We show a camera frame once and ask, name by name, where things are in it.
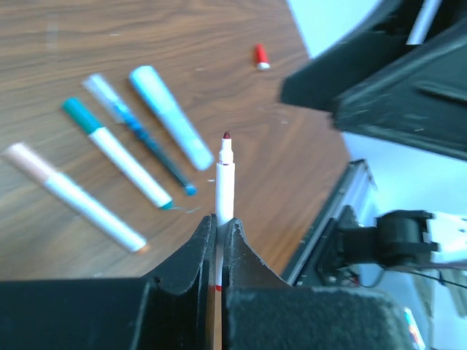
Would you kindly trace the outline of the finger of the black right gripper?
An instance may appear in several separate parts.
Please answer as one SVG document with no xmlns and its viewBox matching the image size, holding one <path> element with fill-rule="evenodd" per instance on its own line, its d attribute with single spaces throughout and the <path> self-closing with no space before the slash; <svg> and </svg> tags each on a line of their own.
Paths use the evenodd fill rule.
<svg viewBox="0 0 467 350">
<path fill-rule="evenodd" d="M 381 1 L 363 22 L 310 63 L 285 78 L 284 104 L 330 112 L 339 97 L 359 84 L 402 77 L 466 28 L 466 2 L 442 1 L 422 44 L 407 44 L 422 1 Z"/>
<path fill-rule="evenodd" d="M 460 160 L 466 159 L 466 22 L 346 90 L 333 125 Z"/>
</svg>

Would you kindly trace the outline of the white pen with teal tip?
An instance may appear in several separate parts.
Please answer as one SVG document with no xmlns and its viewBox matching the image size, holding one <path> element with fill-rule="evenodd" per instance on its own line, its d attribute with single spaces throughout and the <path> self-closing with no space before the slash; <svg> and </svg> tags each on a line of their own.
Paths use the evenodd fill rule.
<svg viewBox="0 0 467 350">
<path fill-rule="evenodd" d="M 63 102 L 62 108 L 154 206 L 163 210 L 172 207 L 173 199 L 170 194 L 151 177 L 109 129 L 78 98 L 68 98 Z"/>
</svg>

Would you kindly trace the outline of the white pen with pink tip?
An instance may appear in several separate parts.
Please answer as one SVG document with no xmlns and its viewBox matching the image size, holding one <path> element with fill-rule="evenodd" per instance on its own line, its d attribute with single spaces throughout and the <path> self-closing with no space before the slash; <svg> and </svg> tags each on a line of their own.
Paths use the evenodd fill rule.
<svg viewBox="0 0 467 350">
<path fill-rule="evenodd" d="M 230 131 L 223 134 L 220 144 L 215 178 L 215 215 L 216 215 L 216 262 L 215 289 L 223 290 L 223 250 L 229 222 L 234 218 L 235 196 L 234 152 Z"/>
</svg>

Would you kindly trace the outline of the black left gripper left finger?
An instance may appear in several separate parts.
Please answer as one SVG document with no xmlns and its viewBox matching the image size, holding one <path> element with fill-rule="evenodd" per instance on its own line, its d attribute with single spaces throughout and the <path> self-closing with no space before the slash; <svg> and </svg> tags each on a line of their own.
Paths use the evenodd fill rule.
<svg viewBox="0 0 467 350">
<path fill-rule="evenodd" d="M 140 277 L 4 281 L 3 349 L 210 349 L 214 215 Z"/>
</svg>

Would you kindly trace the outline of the aluminium frame rail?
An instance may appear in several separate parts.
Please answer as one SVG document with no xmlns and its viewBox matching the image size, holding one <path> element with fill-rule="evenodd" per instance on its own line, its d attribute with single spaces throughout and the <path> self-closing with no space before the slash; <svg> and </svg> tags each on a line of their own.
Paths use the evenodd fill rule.
<svg viewBox="0 0 467 350">
<path fill-rule="evenodd" d="M 377 186 L 365 160 L 347 164 L 331 194 L 325 201 L 310 228 L 301 238 L 298 248 L 282 272 L 282 279 L 292 286 L 339 285 L 347 282 L 346 271 L 330 271 L 320 276 L 318 257 L 327 241 L 326 225 L 337 220 L 346 206 L 352 207 L 350 221 L 370 225 L 376 215 Z"/>
</svg>

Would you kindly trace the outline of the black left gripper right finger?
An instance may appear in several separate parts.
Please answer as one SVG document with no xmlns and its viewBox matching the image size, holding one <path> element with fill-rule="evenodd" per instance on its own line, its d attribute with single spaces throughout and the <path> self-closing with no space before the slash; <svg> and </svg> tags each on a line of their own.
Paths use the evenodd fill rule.
<svg viewBox="0 0 467 350">
<path fill-rule="evenodd" d="M 225 236 L 223 349 L 413 349 L 402 307 L 369 289 L 293 287 L 247 243 L 241 220 Z"/>
</svg>

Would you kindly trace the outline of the light blue pen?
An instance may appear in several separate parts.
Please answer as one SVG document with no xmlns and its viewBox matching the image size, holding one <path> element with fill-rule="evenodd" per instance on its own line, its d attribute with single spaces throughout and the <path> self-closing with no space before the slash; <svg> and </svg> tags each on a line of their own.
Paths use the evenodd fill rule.
<svg viewBox="0 0 467 350">
<path fill-rule="evenodd" d="M 157 71 L 152 66 L 140 66 L 128 79 L 193 167 L 198 171 L 210 168 L 214 155 Z"/>
</svg>

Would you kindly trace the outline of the white pen with orange tip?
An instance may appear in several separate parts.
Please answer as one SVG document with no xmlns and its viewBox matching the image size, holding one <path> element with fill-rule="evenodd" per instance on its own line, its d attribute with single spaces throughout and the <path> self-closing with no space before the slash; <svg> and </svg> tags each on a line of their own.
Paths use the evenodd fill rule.
<svg viewBox="0 0 467 350">
<path fill-rule="evenodd" d="M 48 163 L 27 144 L 16 143 L 8 146 L 2 152 L 2 157 L 128 252 L 142 254 L 150 249 L 145 237 L 128 226 L 67 175 Z"/>
</svg>

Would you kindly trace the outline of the red pen cap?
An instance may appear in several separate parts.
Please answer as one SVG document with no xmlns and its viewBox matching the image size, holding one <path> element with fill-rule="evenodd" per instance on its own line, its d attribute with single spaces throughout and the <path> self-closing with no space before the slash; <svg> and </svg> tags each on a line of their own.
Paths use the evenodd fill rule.
<svg viewBox="0 0 467 350">
<path fill-rule="evenodd" d="M 266 52 L 266 49 L 262 44 L 256 44 L 255 49 L 255 65 L 256 68 L 260 71 L 265 71 L 270 69 L 269 57 Z"/>
</svg>

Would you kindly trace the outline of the blue patterned pen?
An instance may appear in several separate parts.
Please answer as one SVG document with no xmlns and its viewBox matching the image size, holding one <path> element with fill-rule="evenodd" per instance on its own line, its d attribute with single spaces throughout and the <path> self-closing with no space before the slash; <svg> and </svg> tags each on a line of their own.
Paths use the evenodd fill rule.
<svg viewBox="0 0 467 350">
<path fill-rule="evenodd" d="M 185 193 L 193 196 L 196 186 L 183 174 L 163 147 L 153 138 L 128 104 L 101 74 L 91 74 L 82 81 L 82 86 L 106 109 L 118 124 L 124 124 L 177 180 Z"/>
</svg>

